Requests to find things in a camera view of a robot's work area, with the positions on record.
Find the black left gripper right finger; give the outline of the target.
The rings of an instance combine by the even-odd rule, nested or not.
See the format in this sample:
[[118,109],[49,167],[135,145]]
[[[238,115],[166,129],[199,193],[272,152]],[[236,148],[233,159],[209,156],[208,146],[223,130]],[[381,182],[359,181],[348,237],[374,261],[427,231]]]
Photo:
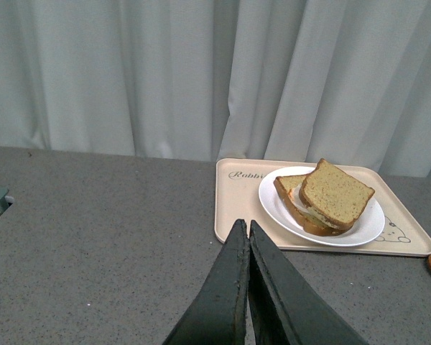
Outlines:
[[307,283],[257,222],[250,225],[249,303],[257,344],[366,344]]

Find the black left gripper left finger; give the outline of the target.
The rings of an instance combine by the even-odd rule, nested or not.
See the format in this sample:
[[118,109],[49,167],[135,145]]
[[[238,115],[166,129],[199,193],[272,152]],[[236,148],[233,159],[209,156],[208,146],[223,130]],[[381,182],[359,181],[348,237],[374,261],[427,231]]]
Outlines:
[[246,222],[238,219],[200,292],[165,344],[243,344],[251,247]]

